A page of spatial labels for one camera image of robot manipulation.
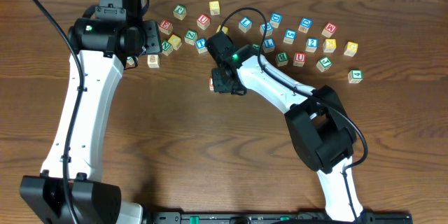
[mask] wooden alphabet block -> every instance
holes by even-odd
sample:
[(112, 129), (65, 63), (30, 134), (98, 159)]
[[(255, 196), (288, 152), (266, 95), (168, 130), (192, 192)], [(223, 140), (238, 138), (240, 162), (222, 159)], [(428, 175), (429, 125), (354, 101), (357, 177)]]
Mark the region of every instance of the wooden alphabet block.
[(126, 64), (130, 65), (131, 67), (134, 66), (134, 59), (132, 59), (132, 57), (128, 57), (126, 59)]
[[(272, 35), (272, 31), (274, 31), (274, 28), (272, 28), (272, 25), (270, 23), (267, 23), (267, 29), (266, 29), (266, 36)], [(260, 25), (260, 33), (263, 35), (265, 32), (265, 24)]]
[(302, 21), (300, 22), (299, 25), (299, 32), (307, 33), (312, 23), (313, 20), (310, 20), (306, 17), (302, 18)]
[(270, 53), (275, 49), (275, 42), (273, 38), (268, 38), (263, 41), (263, 51)]
[(173, 24), (170, 21), (162, 20), (159, 24), (159, 30), (166, 35), (170, 35), (173, 31)]
[[(218, 26), (216, 33), (219, 32), (219, 29), (221, 29), (221, 25)], [(227, 27), (223, 27), (223, 29), (221, 31), (223, 31), (224, 34), (226, 34), (226, 35), (229, 34), (229, 28), (227, 28)]]
[(183, 5), (178, 4), (173, 10), (174, 17), (183, 20), (187, 15), (187, 8)]
[(238, 28), (246, 33), (252, 28), (252, 21), (247, 17), (243, 17), (243, 19), (239, 21)]
[(171, 35), (171, 37), (168, 39), (168, 43), (170, 43), (173, 46), (173, 49), (178, 50), (182, 46), (182, 40), (176, 35)]
[(280, 22), (281, 22), (281, 18), (283, 16), (278, 14), (278, 13), (273, 13), (271, 16), (271, 20), (269, 21), (269, 23), (271, 23), (271, 25), (275, 28), (279, 28)]
[(292, 29), (287, 29), (286, 33), (285, 33), (285, 38), (283, 39), (283, 42), (292, 44), (294, 42), (295, 35), (297, 35), (296, 31), (293, 31)]
[(149, 68), (159, 68), (160, 67), (159, 55), (148, 55), (148, 67)]
[(162, 53), (168, 56), (173, 52), (173, 46), (168, 41), (163, 41), (162, 43)]
[(303, 65), (305, 64), (305, 60), (307, 58), (307, 55), (301, 52), (296, 52), (294, 55), (294, 66), (297, 67), (303, 67)]
[(219, 1), (211, 1), (210, 2), (210, 15), (219, 15)]
[(185, 34), (185, 43), (189, 43), (190, 45), (194, 46), (197, 40), (197, 32), (192, 30), (187, 30), (187, 33)]
[(288, 54), (286, 52), (280, 52), (275, 57), (275, 62), (277, 63), (278, 67), (286, 66), (288, 64)]
[(198, 53), (205, 53), (207, 48), (205, 47), (205, 38), (196, 40), (196, 49)]
[(349, 73), (349, 83), (360, 83), (363, 80), (363, 72), (361, 70), (351, 70)]
[(307, 40), (307, 47), (305, 48), (305, 51), (314, 53), (317, 49), (317, 38), (308, 38)]
[(201, 29), (205, 30), (210, 25), (210, 17), (207, 17), (205, 14), (201, 14), (197, 18), (197, 26), (201, 27)]
[(358, 52), (358, 44), (357, 43), (348, 42), (345, 45), (344, 55), (353, 57), (353, 56), (355, 56), (356, 52)]
[(210, 79), (209, 79), (209, 88), (210, 88), (210, 91), (214, 91), (214, 89), (213, 89), (213, 78), (212, 77), (210, 77)]
[(321, 71), (321, 72), (324, 72), (324, 71), (327, 71), (327, 69), (329, 69), (330, 67), (331, 67), (331, 60), (330, 59), (328, 59), (328, 57), (323, 57), (322, 59), (320, 59), (318, 62), (317, 62), (317, 65), (316, 65), (316, 67)]
[(323, 42), (323, 52), (333, 53), (335, 50), (336, 50), (336, 39), (327, 38), (325, 42)]
[(336, 32), (336, 26), (332, 23), (328, 23), (325, 28), (323, 28), (322, 35), (327, 38), (331, 38), (331, 36)]

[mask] wooden table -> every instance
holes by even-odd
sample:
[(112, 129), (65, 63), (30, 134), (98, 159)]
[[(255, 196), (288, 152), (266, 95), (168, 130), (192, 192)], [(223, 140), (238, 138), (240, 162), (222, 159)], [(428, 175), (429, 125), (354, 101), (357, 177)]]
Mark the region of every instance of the wooden table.
[[(168, 19), (174, 33), (208, 38), (233, 10), (253, 6), (283, 14), (276, 50), (305, 50), (327, 22), (338, 26), (333, 66), (320, 73), (322, 49), (303, 67), (281, 67), (294, 79), (339, 94), (369, 143), (354, 169), (364, 207), (409, 211), (415, 223), (448, 222), (448, 0), (219, 0), (221, 15), (196, 25), (212, 0), (150, 0), (147, 19)], [(64, 31), (98, 0), (42, 0)], [(188, 9), (173, 17), (177, 3)], [(244, 34), (237, 22), (248, 16)], [(293, 45), (282, 43), (302, 17), (314, 22)], [(239, 13), (228, 22), (239, 45), (259, 43), (261, 18)], [(35, 223), (19, 196), (22, 176), (37, 175), (56, 134), (67, 91), (69, 51), (31, 0), (0, 0), (0, 222)], [(355, 57), (342, 55), (347, 41)], [(184, 211), (297, 211), (323, 208), (317, 175), (295, 154), (283, 115), (260, 95), (216, 94), (207, 87), (214, 61), (183, 44), (149, 69), (146, 57), (126, 71), (113, 98), (104, 144), (103, 182), (131, 201)], [(351, 69), (365, 80), (348, 84)], [(356, 143), (354, 158), (362, 154)]]

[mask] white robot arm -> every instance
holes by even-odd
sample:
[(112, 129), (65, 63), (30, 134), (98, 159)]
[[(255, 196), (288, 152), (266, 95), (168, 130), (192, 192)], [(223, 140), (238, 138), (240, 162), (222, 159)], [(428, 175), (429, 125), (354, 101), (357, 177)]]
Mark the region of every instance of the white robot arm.
[[(277, 68), (273, 67), (266, 59), (261, 55), (261, 62), (265, 65), (271, 73), (276, 75), (277, 78), (282, 79), (284, 82), (290, 84), (290, 86), (296, 87), (298, 90), (306, 92), (312, 95), (314, 87), (303, 85), (296, 80), (288, 77)], [(252, 56), (242, 62), (241, 67), (237, 70), (238, 77), (241, 80), (241, 84), (247, 89), (253, 90), (258, 94), (266, 98), (267, 101), (276, 106), (282, 113), (286, 113), (290, 110), (292, 105), (301, 104), (306, 97), (300, 94), (294, 94), (293, 91), (286, 88), (284, 85), (278, 83), (270, 76), (262, 71), (258, 64), (257, 56)], [(310, 118), (314, 118), (315, 113), (310, 115)], [(329, 174), (323, 171), (317, 171), (319, 180), (322, 185), (322, 190), (325, 195), (325, 210), (329, 217), (335, 221), (354, 221), (354, 215), (351, 207), (349, 206), (349, 198), (345, 188), (344, 177), (342, 175), (342, 168), (351, 164), (352, 157), (346, 157), (337, 163)], [(351, 198), (353, 201), (353, 207), (356, 215), (360, 216), (363, 211), (363, 207), (358, 201), (355, 191), (355, 185), (353, 177), (351, 175), (351, 169), (347, 171), (347, 179), (349, 181), (349, 188)]]
[[(69, 178), (84, 173), (86, 179), (101, 181), (103, 141), (113, 93), (123, 76), (124, 66), (114, 55), (103, 57), (103, 52), (82, 50), (78, 54), (85, 73), (85, 87), (73, 135), (70, 142)], [(74, 109), (79, 79), (78, 70), (70, 57), (70, 81), (61, 120), (52, 148), (42, 164), (41, 172), (48, 171), (53, 178), (62, 178), (61, 157)]]
[[(325, 97), (340, 105), (343, 111), (336, 93), (326, 86), (315, 90), (293, 80), (273, 67), (263, 55), (259, 61), (255, 48), (249, 45), (238, 48), (224, 33), (209, 38), (206, 47), (218, 65), (212, 70), (214, 91), (245, 95), (246, 90), (253, 90), (276, 106), (285, 114), (297, 154), (318, 174), (329, 217), (336, 221), (354, 221), (354, 214), (359, 217), (363, 207), (356, 196), (351, 169), (347, 169), (346, 175), (353, 209), (342, 174), (343, 168), (352, 163), (354, 132), (346, 130), (347, 126), (337, 115), (323, 112), (320, 104), (291, 89), (308, 96), (316, 95), (319, 99)], [(311, 120), (323, 114), (327, 120), (315, 127)]]

